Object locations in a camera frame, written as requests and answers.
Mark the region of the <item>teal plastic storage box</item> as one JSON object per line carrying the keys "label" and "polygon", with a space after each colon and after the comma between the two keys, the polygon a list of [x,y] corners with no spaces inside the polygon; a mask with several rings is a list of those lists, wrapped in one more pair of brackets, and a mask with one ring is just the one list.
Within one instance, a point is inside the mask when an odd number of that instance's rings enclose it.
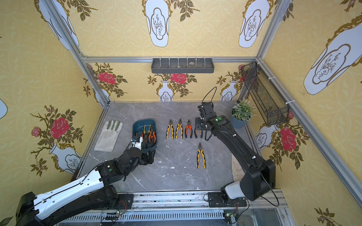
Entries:
{"label": "teal plastic storage box", "polygon": [[132,138],[143,137],[142,153],[156,150],[156,122],[153,119],[143,119],[133,124]]}

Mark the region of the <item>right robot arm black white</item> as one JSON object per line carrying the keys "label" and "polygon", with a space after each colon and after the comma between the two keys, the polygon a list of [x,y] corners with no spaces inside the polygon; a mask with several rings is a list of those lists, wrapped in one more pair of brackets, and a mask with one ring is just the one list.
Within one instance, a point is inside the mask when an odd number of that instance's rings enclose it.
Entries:
{"label": "right robot arm black white", "polygon": [[225,117],[210,120],[195,118],[195,126],[209,131],[230,150],[240,164],[244,176],[238,181],[221,188],[222,198],[228,202],[238,198],[254,201],[276,186],[276,166],[272,160],[265,160],[240,137],[231,122]]}

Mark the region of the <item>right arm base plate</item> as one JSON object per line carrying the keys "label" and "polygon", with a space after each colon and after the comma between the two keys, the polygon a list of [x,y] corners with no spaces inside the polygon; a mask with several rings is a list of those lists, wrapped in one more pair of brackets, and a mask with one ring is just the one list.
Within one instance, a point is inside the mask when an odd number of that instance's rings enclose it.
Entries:
{"label": "right arm base plate", "polygon": [[211,208],[221,207],[247,207],[247,201],[244,197],[230,199],[222,192],[207,193],[207,201]]}

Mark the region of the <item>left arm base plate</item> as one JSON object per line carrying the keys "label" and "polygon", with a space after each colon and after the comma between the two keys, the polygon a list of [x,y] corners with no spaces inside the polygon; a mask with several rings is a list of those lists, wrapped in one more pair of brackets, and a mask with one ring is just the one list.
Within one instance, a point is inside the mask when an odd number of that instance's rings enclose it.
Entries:
{"label": "left arm base plate", "polygon": [[130,210],[133,206],[134,194],[118,194],[114,208],[119,210]]}

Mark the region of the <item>yellow black pliers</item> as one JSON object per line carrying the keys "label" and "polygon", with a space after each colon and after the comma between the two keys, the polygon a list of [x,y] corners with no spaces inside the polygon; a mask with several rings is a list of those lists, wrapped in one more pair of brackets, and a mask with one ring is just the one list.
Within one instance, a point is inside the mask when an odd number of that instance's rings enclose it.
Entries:
{"label": "yellow black pliers", "polygon": [[200,169],[201,167],[206,169],[206,160],[205,160],[203,146],[201,143],[199,143],[198,154],[197,154],[197,168]]}
{"label": "yellow black pliers", "polygon": [[166,139],[174,138],[174,128],[173,128],[173,120],[169,120],[168,128],[166,130]]}
{"label": "yellow black pliers", "polygon": [[177,124],[175,138],[183,139],[183,122],[182,122],[181,118],[179,119],[178,124]]}

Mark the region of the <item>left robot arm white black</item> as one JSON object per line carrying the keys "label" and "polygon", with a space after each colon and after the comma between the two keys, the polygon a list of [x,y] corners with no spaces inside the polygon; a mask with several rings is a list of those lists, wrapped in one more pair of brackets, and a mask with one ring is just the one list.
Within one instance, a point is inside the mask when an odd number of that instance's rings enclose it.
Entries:
{"label": "left robot arm white black", "polygon": [[119,195],[113,183],[125,180],[139,165],[152,164],[155,153],[132,147],[60,188],[39,195],[33,192],[23,195],[16,212],[16,225],[53,226],[89,210],[126,208],[127,196]]}

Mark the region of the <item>red orange black pliers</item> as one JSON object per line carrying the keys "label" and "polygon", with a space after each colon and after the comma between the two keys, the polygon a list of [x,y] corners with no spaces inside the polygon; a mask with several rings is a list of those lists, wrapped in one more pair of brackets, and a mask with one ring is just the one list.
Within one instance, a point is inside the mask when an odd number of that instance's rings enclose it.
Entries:
{"label": "red orange black pliers", "polygon": [[191,120],[187,121],[186,130],[185,130],[185,138],[192,138],[193,130]]}

